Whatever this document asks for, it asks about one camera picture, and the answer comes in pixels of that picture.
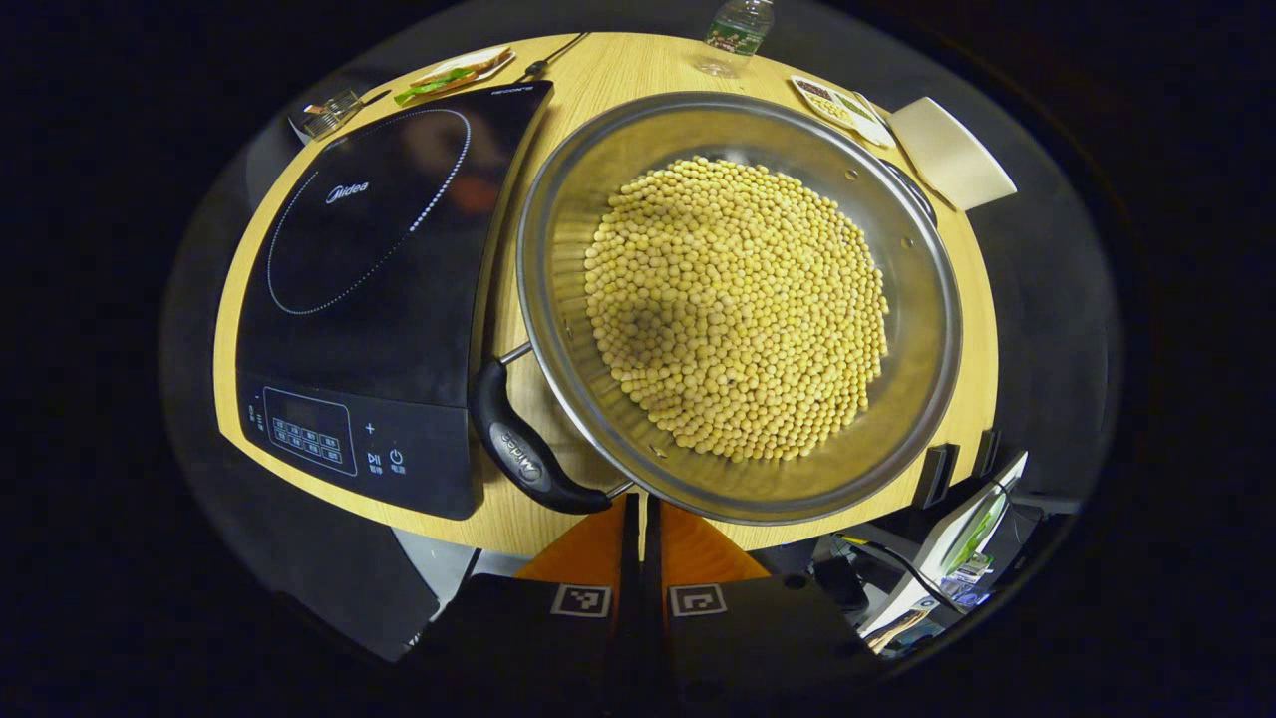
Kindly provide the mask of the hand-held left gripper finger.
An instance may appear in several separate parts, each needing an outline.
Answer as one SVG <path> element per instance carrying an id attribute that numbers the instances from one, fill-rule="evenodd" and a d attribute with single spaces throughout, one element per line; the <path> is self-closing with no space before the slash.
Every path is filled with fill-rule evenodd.
<path id="1" fill-rule="evenodd" d="M 667 699 L 847 699 L 878 656 L 806 573 L 771 573 L 702 517 L 648 497 L 644 656 Z"/>
<path id="2" fill-rule="evenodd" d="M 415 676 L 441 699 L 606 699 L 641 604 L 638 524 L 624 495 L 514 575 L 470 576 L 415 647 Z"/>

